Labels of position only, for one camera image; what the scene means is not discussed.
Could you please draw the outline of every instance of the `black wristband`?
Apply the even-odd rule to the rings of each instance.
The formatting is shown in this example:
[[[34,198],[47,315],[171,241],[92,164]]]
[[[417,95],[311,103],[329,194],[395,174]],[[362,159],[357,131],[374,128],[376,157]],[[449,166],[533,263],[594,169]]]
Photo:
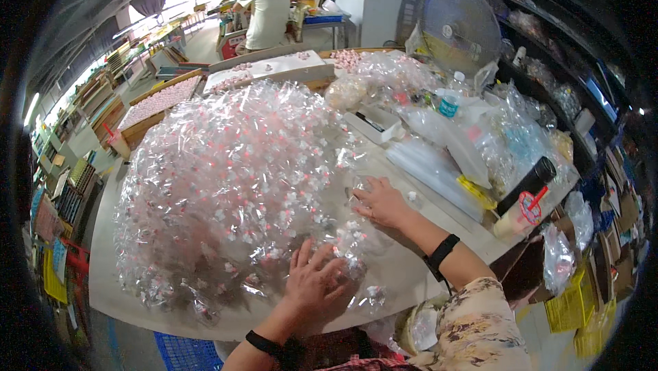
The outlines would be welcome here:
[[[448,238],[444,239],[439,246],[436,247],[436,250],[432,252],[432,255],[423,258],[425,264],[430,268],[430,271],[437,281],[441,282],[446,279],[443,274],[439,272],[439,266],[459,241],[460,239],[458,236],[450,234],[448,235]]]
[[[295,338],[289,338],[285,342],[285,345],[282,346],[265,337],[261,337],[251,330],[247,333],[245,339],[251,345],[275,359],[279,363],[281,370],[288,371],[299,368],[298,363],[303,358],[304,348]]]

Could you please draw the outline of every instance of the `blue label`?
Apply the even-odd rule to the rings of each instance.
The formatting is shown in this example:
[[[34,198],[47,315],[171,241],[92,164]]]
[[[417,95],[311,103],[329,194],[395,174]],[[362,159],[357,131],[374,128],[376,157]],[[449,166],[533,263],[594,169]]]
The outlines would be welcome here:
[[[450,104],[448,101],[446,101],[445,98],[441,100],[441,103],[439,105],[439,112],[445,115],[448,118],[452,118],[456,114],[456,109],[457,105],[455,104]]]

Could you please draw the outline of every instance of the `hand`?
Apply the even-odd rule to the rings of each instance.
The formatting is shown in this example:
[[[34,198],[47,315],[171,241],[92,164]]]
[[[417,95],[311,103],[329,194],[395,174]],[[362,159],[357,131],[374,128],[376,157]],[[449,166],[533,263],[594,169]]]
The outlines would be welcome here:
[[[347,284],[338,283],[347,260],[333,259],[325,264],[333,256],[333,246],[322,245],[312,254],[312,243],[310,239],[304,241],[292,254],[290,276],[279,303],[281,309],[301,322],[323,315],[347,289]]]
[[[402,197],[402,193],[391,187],[391,183],[386,177],[379,179],[367,177],[366,179],[373,190],[367,192],[355,189],[353,194],[367,206],[356,206],[352,209],[377,224],[400,229],[413,213]]]

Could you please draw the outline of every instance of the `white t-shirt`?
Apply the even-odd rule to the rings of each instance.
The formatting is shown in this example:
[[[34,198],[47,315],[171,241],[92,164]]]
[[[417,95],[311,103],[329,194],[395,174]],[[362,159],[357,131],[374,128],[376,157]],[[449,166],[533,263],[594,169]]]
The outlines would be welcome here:
[[[279,45],[285,36],[290,0],[237,0],[244,8],[251,2],[252,16],[247,30],[246,48],[263,50]]]

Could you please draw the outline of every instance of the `white box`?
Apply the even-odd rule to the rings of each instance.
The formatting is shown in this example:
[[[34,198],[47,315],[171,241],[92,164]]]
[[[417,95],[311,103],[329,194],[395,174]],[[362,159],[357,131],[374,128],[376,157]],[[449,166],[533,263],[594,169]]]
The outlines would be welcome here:
[[[380,125],[383,131],[378,131],[368,122],[360,119],[355,114],[348,112],[345,114],[345,120],[354,128],[358,129],[363,135],[367,136],[375,144],[383,144],[390,140],[398,129],[402,128],[402,121],[392,113],[380,110],[379,108],[361,107],[357,112],[362,113],[366,119]]]

